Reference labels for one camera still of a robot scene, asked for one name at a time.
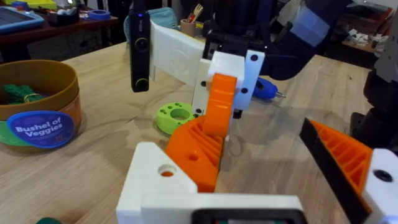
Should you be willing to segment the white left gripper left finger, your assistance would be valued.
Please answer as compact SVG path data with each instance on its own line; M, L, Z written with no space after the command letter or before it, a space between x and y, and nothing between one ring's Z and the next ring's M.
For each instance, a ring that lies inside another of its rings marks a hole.
M118 223L190 223L197 185L153 142L140 142L116 207Z

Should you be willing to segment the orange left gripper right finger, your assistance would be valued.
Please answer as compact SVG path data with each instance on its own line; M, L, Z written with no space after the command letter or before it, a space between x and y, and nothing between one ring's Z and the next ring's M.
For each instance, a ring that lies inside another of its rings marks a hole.
M397 224L397 155L311 119L299 134L350 223Z

